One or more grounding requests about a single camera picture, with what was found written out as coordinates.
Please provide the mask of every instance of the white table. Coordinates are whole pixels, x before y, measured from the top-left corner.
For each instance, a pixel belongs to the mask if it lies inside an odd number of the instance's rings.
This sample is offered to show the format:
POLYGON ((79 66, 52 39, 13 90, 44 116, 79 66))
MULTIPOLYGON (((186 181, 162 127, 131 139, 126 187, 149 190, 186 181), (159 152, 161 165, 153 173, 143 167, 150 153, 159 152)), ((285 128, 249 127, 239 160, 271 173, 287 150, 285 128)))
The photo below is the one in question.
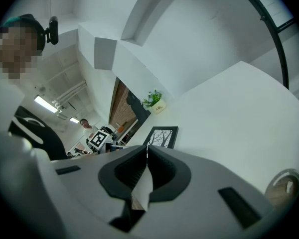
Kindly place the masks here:
POLYGON ((282 170, 299 171, 299 101, 244 62, 151 114, 128 145, 143 144, 153 126, 178 126, 174 149, 219 162, 262 193, 282 170))

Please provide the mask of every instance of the green plant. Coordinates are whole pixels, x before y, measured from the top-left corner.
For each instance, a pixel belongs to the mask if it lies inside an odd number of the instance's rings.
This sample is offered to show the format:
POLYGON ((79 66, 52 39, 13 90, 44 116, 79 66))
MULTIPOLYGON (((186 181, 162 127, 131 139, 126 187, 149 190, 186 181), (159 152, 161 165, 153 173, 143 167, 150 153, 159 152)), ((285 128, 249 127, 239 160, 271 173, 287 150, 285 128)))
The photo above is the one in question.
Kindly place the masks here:
POLYGON ((142 105, 147 108, 152 107, 161 99, 161 96, 162 93, 154 89, 154 92, 148 92, 148 98, 143 100, 142 105))

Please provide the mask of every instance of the white shirt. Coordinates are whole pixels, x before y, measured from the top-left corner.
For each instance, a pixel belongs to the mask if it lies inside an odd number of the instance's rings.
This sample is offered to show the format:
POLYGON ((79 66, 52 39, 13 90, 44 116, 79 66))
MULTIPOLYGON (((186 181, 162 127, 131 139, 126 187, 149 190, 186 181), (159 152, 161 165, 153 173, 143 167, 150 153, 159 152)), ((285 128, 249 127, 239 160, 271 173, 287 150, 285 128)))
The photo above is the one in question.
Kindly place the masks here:
POLYGON ((89 138, 90 134, 92 134, 92 133, 95 134, 97 131, 98 131, 97 127, 93 125, 92 128, 84 129, 83 133, 84 133, 84 136, 90 140, 90 138, 89 138))

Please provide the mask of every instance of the potted plant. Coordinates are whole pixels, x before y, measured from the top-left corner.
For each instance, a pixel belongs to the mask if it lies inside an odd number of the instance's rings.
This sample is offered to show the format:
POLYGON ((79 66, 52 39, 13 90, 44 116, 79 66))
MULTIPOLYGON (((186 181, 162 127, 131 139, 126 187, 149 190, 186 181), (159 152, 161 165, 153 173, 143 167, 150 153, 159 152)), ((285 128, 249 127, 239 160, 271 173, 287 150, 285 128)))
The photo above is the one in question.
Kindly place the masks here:
POLYGON ((151 108, 155 114, 159 114, 167 106, 161 97, 162 93, 154 89, 154 92, 148 92, 148 98, 143 100, 142 105, 151 108))

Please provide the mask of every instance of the flower pot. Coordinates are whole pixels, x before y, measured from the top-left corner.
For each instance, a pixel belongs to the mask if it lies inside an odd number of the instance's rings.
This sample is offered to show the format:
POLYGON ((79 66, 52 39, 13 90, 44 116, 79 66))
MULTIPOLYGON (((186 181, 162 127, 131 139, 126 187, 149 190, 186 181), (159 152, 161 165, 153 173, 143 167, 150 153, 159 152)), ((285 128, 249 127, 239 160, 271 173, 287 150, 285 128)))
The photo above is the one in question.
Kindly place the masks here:
POLYGON ((151 107, 151 109, 155 114, 159 114, 166 107, 167 107, 167 104, 164 102, 164 100, 160 99, 155 105, 153 105, 151 107))

